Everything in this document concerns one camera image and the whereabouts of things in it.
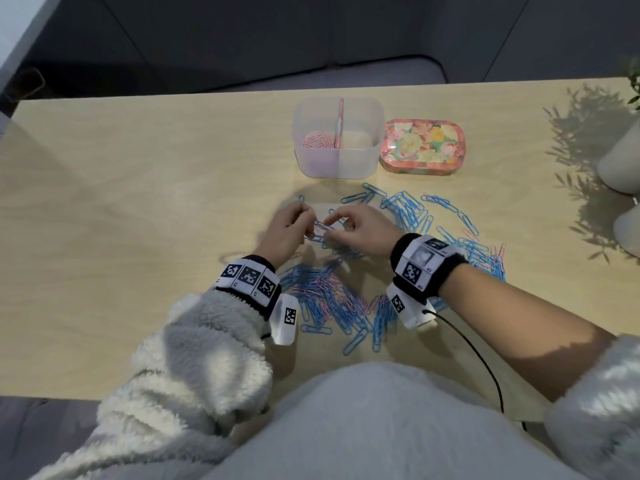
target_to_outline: white pot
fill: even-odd
[[[613,236],[622,249],[640,258],[640,205],[616,219],[613,223]]]
[[[640,193],[640,121],[598,162],[606,186],[624,194]]]

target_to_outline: hand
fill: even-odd
[[[315,222],[314,209],[299,200],[290,203],[276,212],[253,254],[267,259],[274,268],[279,268],[304,243],[305,236],[309,239],[316,236]]]
[[[330,226],[346,217],[344,230],[331,230],[325,239],[345,244],[369,256],[390,258],[396,242],[404,232],[398,229],[382,212],[368,205],[345,205],[324,220]]]

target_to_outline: skin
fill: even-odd
[[[325,239],[366,255],[389,258],[403,233],[368,205],[336,209],[324,220],[345,218],[344,230]],[[255,250],[279,267],[303,242],[313,238],[316,215],[302,202],[279,211]],[[616,339],[571,312],[533,296],[468,264],[457,266],[438,295],[462,317],[514,370],[549,400],[575,384]]]

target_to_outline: pile of paper clips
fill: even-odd
[[[391,197],[383,190],[364,183],[364,192],[350,195],[341,199],[342,203],[370,203],[376,196],[381,197],[380,209],[387,209],[396,220],[396,225],[405,232],[427,234],[433,224],[433,215],[429,213],[422,202],[434,203],[455,213],[465,228],[466,237],[455,238],[441,226],[436,230],[443,240],[455,244],[468,252],[469,263],[496,278],[505,281],[504,245],[498,252],[494,246],[489,248],[478,242],[480,235],[478,229],[469,217],[450,201],[437,195],[423,194],[420,200],[411,194],[402,191]],[[316,221],[316,227],[323,231],[331,229]],[[327,249],[322,235],[312,239],[322,243]],[[304,324],[300,325],[300,331],[331,335],[333,329],[327,325],[329,319],[340,327],[345,335],[352,335],[347,345],[342,350],[344,355],[349,355],[359,346],[366,337],[371,334],[371,348],[373,352],[380,352],[383,338],[388,330],[395,331],[397,315],[387,296],[381,294],[375,297],[370,304],[366,304],[357,293],[349,290],[333,272],[342,261],[360,258],[362,254],[348,249],[338,248],[333,250],[336,258],[322,268],[316,268],[305,264],[299,264],[286,270],[281,276],[280,284],[283,292],[288,292],[298,298],[302,310]],[[446,308],[441,299],[430,300],[436,310]],[[369,316],[375,309],[373,323]]]

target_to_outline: white fuzzy jacket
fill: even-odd
[[[271,369],[265,323],[210,290],[181,299],[132,357],[133,377],[98,409],[85,446],[33,479],[640,479],[640,339],[621,337],[546,418],[565,463],[483,400],[439,376],[367,363],[284,398],[239,449]]]

